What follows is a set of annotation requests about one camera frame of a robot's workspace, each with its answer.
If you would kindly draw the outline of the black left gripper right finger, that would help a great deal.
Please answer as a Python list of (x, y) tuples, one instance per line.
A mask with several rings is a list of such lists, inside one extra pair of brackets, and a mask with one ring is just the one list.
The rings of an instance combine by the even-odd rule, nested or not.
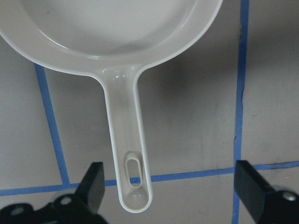
[(234, 189), (256, 224), (299, 222), (299, 195), (273, 187), (246, 160), (235, 162)]

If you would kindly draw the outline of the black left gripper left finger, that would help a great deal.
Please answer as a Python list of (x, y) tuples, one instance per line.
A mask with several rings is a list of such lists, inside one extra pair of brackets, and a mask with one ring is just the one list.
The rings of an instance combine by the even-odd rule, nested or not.
[(63, 194), (53, 203), (52, 209), (59, 224), (103, 224), (98, 214), (105, 193), (102, 162), (93, 162), (74, 193)]

